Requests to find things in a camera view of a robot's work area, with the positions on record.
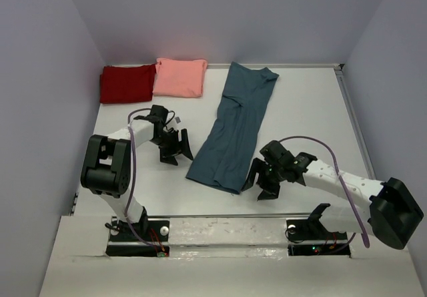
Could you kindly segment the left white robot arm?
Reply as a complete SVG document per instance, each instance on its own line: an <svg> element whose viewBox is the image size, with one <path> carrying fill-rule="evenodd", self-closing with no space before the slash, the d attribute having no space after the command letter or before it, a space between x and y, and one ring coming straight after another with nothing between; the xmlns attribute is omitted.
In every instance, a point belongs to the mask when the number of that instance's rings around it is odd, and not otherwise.
<svg viewBox="0 0 427 297"><path fill-rule="evenodd" d="M130 112L124 128L109 135L92 135L87 143L80 183L102 198L115 213L116 221L106 223L110 234L132 236L147 245L147 210L134 196L137 179L136 149L152 143L163 164L177 166L177 156L192 160L186 128L173 110L153 105Z"/></svg>

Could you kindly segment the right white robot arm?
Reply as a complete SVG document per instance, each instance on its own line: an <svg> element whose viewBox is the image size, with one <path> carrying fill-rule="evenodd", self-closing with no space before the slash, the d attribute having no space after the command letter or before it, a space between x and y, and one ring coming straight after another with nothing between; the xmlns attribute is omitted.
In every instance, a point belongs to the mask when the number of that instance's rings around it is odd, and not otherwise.
<svg viewBox="0 0 427 297"><path fill-rule="evenodd" d="M337 161L328 165L312 154L293 155L280 141L273 140L252 161L243 191L253 185L261 188L259 200L274 200L281 182L297 183L347 200L345 208L319 204L306 220L317 232L361 234L366 247L375 236L395 250L406 247L424 212L406 187L396 178L371 180L339 169Z"/></svg>

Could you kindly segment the pink t-shirt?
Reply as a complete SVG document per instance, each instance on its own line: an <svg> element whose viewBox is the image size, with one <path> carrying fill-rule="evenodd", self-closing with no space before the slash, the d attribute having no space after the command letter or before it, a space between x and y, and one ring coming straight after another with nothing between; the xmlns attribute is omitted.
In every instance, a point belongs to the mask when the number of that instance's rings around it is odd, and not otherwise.
<svg viewBox="0 0 427 297"><path fill-rule="evenodd" d="M204 59L180 61L157 58L153 94L156 96L199 98L208 63Z"/></svg>

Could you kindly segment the blue t-shirt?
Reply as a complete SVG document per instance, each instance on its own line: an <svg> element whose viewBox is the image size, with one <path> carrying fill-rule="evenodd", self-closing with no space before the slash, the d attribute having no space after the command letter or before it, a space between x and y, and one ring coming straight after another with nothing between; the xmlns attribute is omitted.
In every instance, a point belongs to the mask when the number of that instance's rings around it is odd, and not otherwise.
<svg viewBox="0 0 427 297"><path fill-rule="evenodd" d="M230 65L216 120L187 179L229 193L241 192L279 76L267 67Z"/></svg>

